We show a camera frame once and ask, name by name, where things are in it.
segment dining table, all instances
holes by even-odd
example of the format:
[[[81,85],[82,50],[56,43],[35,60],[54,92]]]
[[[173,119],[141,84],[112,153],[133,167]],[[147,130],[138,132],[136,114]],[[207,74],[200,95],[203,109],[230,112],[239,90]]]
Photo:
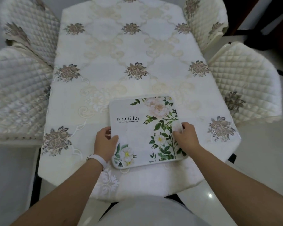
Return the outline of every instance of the dining table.
[[[160,0],[90,0],[64,9],[48,90],[38,175],[55,186],[94,152],[115,98],[169,96],[179,121],[193,124],[200,145],[222,161],[241,141],[182,9]],[[203,179],[190,157],[126,169],[109,162],[90,197],[168,196]]]

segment quilted chair cover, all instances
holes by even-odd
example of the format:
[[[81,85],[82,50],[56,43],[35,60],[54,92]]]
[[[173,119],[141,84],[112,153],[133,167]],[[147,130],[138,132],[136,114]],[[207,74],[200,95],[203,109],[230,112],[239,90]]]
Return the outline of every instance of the quilted chair cover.
[[[5,39],[22,43],[54,66],[60,21],[41,0],[4,0],[0,23]]]
[[[202,53],[228,29],[228,16],[222,0],[186,0],[183,13]]]
[[[32,52],[0,50],[0,141],[42,140],[52,75]]]
[[[221,48],[208,65],[236,125],[282,118],[279,74],[264,56],[235,42]]]

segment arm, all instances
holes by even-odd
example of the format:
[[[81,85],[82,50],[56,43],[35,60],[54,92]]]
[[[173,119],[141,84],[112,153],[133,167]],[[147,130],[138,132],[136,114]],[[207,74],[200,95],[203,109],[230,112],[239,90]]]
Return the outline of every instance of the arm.
[[[282,195],[220,161],[200,146],[193,125],[182,125],[175,139],[237,225],[283,225]]]
[[[106,137],[110,127],[97,133],[94,154],[108,162],[114,154],[118,136]],[[102,164],[90,159],[65,182],[23,213],[11,226],[75,226],[103,170]]]

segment person's left arm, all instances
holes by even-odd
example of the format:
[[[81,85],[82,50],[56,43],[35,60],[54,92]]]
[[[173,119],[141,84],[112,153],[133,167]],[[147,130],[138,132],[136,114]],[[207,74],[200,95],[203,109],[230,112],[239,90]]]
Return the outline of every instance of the person's left arm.
[[[109,140],[110,127],[97,133],[94,154],[108,162],[114,154],[118,136]],[[103,170],[90,159],[65,182],[23,213],[11,226],[75,226]]]

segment person's right arm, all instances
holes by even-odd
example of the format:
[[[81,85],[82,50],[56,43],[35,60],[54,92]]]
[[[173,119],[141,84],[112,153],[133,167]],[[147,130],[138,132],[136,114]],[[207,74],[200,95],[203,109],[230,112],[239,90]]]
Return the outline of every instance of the person's right arm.
[[[283,226],[283,196],[219,160],[200,146],[193,125],[182,125],[183,133],[173,136],[236,224]]]

